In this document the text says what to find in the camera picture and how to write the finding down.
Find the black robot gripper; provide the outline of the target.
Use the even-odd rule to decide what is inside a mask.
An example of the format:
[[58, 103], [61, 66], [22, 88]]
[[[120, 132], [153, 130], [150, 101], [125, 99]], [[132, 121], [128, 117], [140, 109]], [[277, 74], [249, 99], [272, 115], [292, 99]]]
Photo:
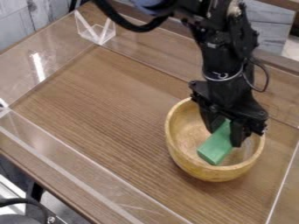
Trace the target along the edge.
[[190, 100], [198, 105], [200, 117], [209, 133], [229, 120], [230, 145], [238, 148], [252, 133], [262, 136], [268, 113], [253, 97], [254, 72], [233, 73], [202, 70], [204, 80], [189, 82]]

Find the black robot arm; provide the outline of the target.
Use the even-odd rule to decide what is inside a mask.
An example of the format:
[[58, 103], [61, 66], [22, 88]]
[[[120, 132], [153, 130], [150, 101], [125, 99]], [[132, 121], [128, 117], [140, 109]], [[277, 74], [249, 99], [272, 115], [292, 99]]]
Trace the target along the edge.
[[266, 111], [253, 98], [254, 67], [261, 63], [252, 52], [257, 31], [248, 21], [241, 0], [130, 0], [153, 19], [137, 25], [117, 12], [108, 0], [93, 0], [106, 17], [132, 32], [149, 32], [168, 18], [178, 16], [200, 48], [202, 80], [189, 82], [190, 99], [200, 108], [205, 129], [213, 133], [225, 120], [228, 140], [234, 147], [266, 127]]

